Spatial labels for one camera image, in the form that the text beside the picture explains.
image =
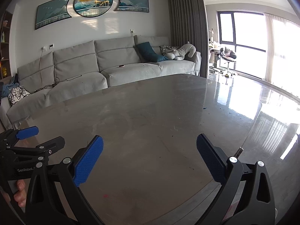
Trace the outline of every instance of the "stuffed animal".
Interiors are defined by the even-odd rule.
[[[194,53],[196,52],[196,47],[194,47],[192,44],[188,43],[183,45],[178,50],[173,50],[171,52],[168,52],[165,54],[165,57],[167,57],[170,60],[184,60],[185,55],[188,53],[188,57],[193,57]]]

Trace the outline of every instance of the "window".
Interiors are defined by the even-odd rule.
[[[236,63],[229,68],[263,79],[266,74],[268,47],[266,20],[263,14],[218,12],[220,44],[236,52]],[[227,67],[222,61],[221,67]]]

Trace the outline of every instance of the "gray table top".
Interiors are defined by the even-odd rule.
[[[238,113],[218,102],[219,88],[219,83],[182,74],[83,95],[25,120],[21,128],[37,126],[40,132],[22,145],[64,137],[64,149],[50,156],[53,164],[102,136],[104,151],[80,189],[107,225],[155,223],[201,190],[205,193],[212,181],[196,149],[197,136],[205,133],[233,155],[254,124],[261,103],[235,99],[238,107],[247,104]]]

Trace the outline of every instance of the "framed painting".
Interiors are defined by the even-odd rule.
[[[69,0],[52,0],[39,5],[35,17],[35,29],[71,18],[67,11],[68,2]]]
[[[149,13],[149,0],[119,0],[115,11]]]
[[[83,17],[94,18],[106,13],[113,4],[113,0],[74,0],[76,13]]]

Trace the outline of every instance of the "wooden shelf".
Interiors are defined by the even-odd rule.
[[[1,60],[0,68],[0,80],[4,80],[6,83],[9,83],[9,77],[11,77],[11,66],[9,61],[9,35],[11,31],[11,19],[13,15],[8,11],[5,11],[4,15],[0,18],[0,31],[4,33],[5,42],[0,42],[1,56],[4,59]],[[3,22],[7,20],[7,25],[4,26]],[[7,76],[3,78],[2,69],[6,68]]]

